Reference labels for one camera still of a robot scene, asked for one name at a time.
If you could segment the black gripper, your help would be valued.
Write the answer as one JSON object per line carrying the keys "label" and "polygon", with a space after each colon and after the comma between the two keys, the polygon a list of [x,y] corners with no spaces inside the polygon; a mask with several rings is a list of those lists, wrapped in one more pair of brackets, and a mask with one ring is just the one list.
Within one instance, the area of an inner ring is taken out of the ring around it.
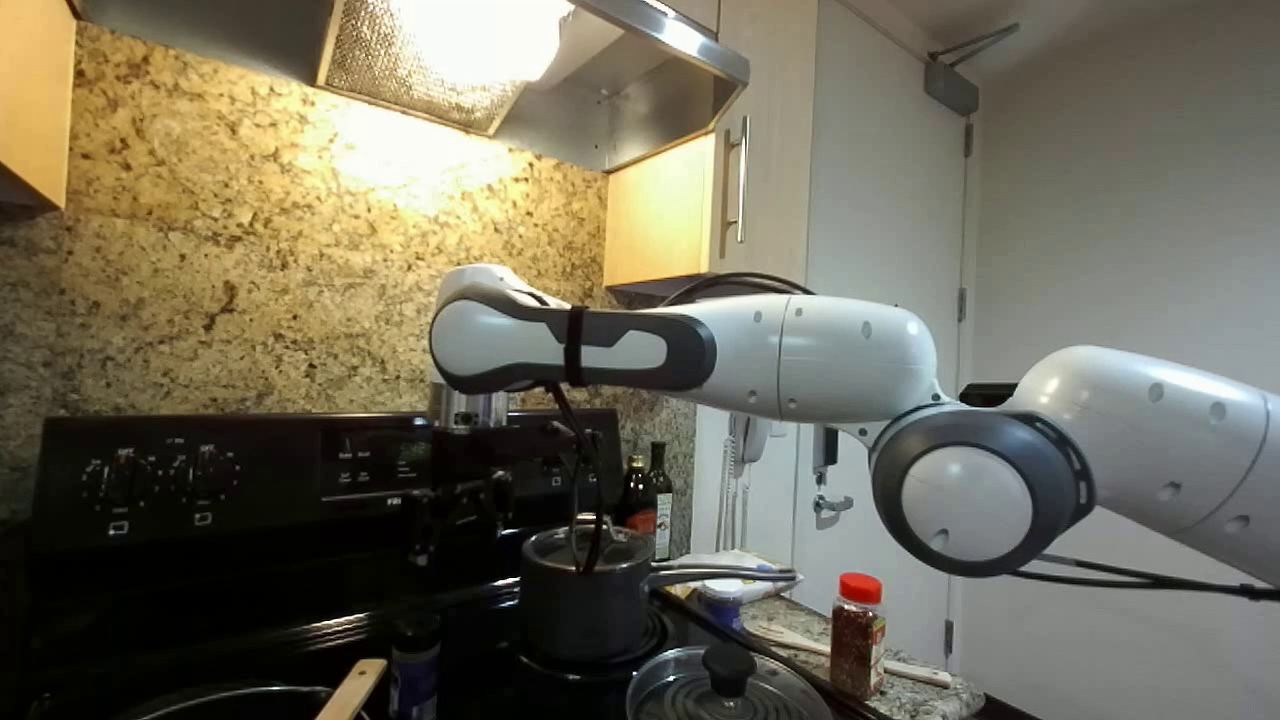
{"label": "black gripper", "polygon": [[416,568],[440,568],[462,549],[487,549],[511,514],[514,435],[509,426],[435,432],[416,459]]}

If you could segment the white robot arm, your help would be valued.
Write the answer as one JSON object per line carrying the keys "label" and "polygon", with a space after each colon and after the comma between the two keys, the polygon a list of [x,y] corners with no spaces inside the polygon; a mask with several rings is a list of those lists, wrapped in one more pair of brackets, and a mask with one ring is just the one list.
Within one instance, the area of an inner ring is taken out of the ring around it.
{"label": "white robot arm", "polygon": [[934,381],[926,324],[850,295],[593,313],[501,264],[445,277],[426,350],[467,396],[608,382],[822,424],[869,447],[878,522],[948,577],[1003,577],[1094,506],[1280,578],[1280,402],[1187,362],[1073,344],[1003,401]]}

